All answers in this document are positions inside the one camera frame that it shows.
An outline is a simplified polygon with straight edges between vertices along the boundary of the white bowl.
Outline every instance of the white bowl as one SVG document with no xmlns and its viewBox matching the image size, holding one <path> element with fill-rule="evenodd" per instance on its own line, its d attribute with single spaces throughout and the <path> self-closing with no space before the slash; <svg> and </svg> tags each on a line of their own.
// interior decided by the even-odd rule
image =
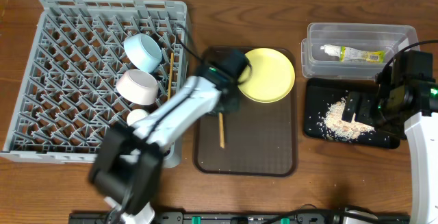
<svg viewBox="0 0 438 224">
<path fill-rule="evenodd" d="M 137 69 L 126 71 L 117 81 L 116 88 L 122 97 L 140 105 L 153 104 L 158 94 L 157 80 Z"/>
<path fill-rule="evenodd" d="M 146 34 L 136 34 L 123 43 L 129 60 L 140 70 L 152 73 L 162 61 L 159 45 Z"/>
<path fill-rule="evenodd" d="M 146 112 L 143 109 L 136 109 L 136 110 L 132 110 L 130 111 L 130 113 L 128 114 L 128 117 L 126 117 L 126 123 L 131 126 L 132 124 L 134 124 L 135 122 L 142 120 L 144 118 L 146 118 L 148 116 L 148 112 Z"/>
</svg>

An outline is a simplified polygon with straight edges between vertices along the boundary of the wooden chopstick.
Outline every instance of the wooden chopstick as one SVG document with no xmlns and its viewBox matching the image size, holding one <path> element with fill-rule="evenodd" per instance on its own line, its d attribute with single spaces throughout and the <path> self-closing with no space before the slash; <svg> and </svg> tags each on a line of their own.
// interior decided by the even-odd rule
<svg viewBox="0 0 438 224">
<path fill-rule="evenodd" d="M 173 77 L 173 53 L 170 54 L 170 70 L 169 70 L 169 88 L 167 90 L 167 100 L 169 101 L 172 93 L 172 77 Z"/>
<path fill-rule="evenodd" d="M 219 142 L 220 147 L 225 149 L 224 115 L 219 113 Z"/>
</svg>

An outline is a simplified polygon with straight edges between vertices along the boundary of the black tray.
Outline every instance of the black tray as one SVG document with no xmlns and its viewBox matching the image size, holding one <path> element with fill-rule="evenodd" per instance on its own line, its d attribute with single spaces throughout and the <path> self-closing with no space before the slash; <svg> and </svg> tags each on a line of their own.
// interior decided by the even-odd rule
<svg viewBox="0 0 438 224">
<path fill-rule="evenodd" d="M 212 47 L 206 52 L 220 58 L 232 48 Z M 236 48 L 246 53 L 253 48 Z M 294 64 L 293 55 L 276 49 Z M 298 128 L 296 87 L 280 101 L 258 103 L 241 94 L 240 109 L 224 115 L 225 149 L 219 146 L 217 116 L 198 123 L 194 164 L 204 173 L 286 177 L 297 167 Z"/>
<path fill-rule="evenodd" d="M 323 138 L 330 140 L 326 136 L 327 133 L 321 132 L 321 127 L 317 124 L 318 122 L 322 121 L 322 119 L 320 119 L 320 116 L 325 116 L 325 114 L 329 110 L 329 106 L 332 103 L 341 101 L 342 97 L 346 99 L 348 97 L 348 92 L 350 91 L 376 93 L 377 88 L 377 85 L 374 83 L 362 84 L 341 80 L 318 78 L 310 79 L 307 82 L 306 88 L 304 133 L 312 138 Z M 369 145 L 387 149 L 395 149 L 400 146 L 400 140 L 391 138 L 383 132 L 372 132 L 369 134 L 360 135 L 360 137 L 354 140 L 344 140 L 339 138 L 333 138 L 333 140 L 338 142 Z"/>
</svg>

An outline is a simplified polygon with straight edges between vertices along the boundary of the dish rack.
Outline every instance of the dish rack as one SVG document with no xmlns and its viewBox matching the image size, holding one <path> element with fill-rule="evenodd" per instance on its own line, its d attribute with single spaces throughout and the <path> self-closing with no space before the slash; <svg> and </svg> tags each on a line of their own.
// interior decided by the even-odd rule
<svg viewBox="0 0 438 224">
<path fill-rule="evenodd" d="M 170 54 L 175 54 L 171 92 L 184 85 L 188 59 L 187 5 L 181 1 L 39 0 L 44 7 L 0 156 L 16 162 L 94 162 L 107 129 L 126 124 L 132 109 L 149 112 L 168 96 Z M 115 89 L 135 66 L 123 41 L 137 33 L 153 37 L 163 62 L 153 73 L 155 104 L 141 106 Z M 136 155 L 123 155 L 135 161 Z M 181 161 L 181 138 L 168 151 L 165 167 Z"/>
</svg>

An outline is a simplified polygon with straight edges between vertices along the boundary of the yellow plate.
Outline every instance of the yellow plate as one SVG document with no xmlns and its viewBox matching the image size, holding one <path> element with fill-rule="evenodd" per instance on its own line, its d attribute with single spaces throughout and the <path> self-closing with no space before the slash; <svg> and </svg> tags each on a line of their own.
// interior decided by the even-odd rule
<svg viewBox="0 0 438 224">
<path fill-rule="evenodd" d="M 253 66 L 253 74 L 239 85 L 240 91 L 249 99 L 261 103 L 271 103 L 285 97 L 295 82 L 292 63 L 282 53 L 274 49 L 254 49 L 245 54 Z M 249 67 L 240 76 L 245 81 Z"/>
</svg>

